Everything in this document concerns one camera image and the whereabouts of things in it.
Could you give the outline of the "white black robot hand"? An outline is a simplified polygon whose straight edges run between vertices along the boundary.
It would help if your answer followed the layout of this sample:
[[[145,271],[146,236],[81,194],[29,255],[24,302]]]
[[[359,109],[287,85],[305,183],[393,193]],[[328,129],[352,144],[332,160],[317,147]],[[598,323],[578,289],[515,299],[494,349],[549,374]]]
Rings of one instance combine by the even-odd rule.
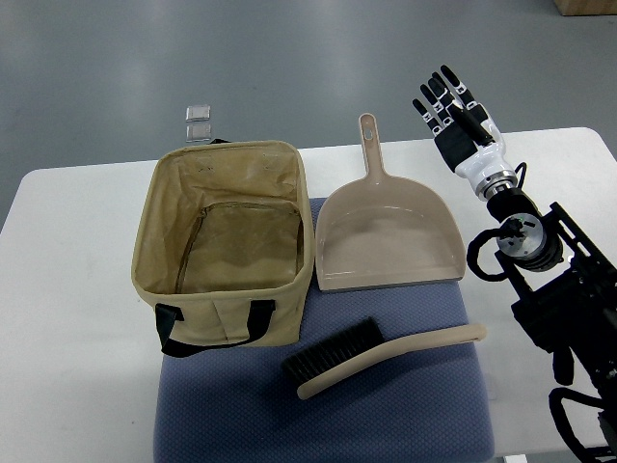
[[[413,105],[430,129],[448,169],[469,182],[478,199],[514,188],[519,180],[505,160],[506,147],[495,121],[459,76],[442,65],[420,85]]]

